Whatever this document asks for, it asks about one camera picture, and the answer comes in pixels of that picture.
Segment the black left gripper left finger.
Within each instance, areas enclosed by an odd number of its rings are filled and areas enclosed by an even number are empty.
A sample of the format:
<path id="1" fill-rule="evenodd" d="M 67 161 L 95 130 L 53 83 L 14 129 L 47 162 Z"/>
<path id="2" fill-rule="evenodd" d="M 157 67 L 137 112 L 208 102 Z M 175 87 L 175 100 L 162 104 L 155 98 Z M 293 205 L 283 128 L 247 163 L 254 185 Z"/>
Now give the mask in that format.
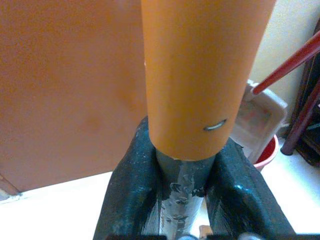
<path id="1" fill-rule="evenodd" d="M 157 236 L 160 231 L 159 198 L 160 167 L 145 117 L 112 172 L 93 239 Z"/>

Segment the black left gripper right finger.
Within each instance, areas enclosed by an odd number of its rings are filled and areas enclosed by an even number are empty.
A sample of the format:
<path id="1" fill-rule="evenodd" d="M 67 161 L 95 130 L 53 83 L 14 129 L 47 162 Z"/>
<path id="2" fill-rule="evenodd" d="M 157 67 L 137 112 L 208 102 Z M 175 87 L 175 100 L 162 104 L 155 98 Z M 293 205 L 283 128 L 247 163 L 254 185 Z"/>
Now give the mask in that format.
<path id="1" fill-rule="evenodd" d="M 205 193 L 210 227 L 217 235 L 255 233 L 275 239 L 295 234 L 262 174 L 232 139 L 216 154 Z"/>

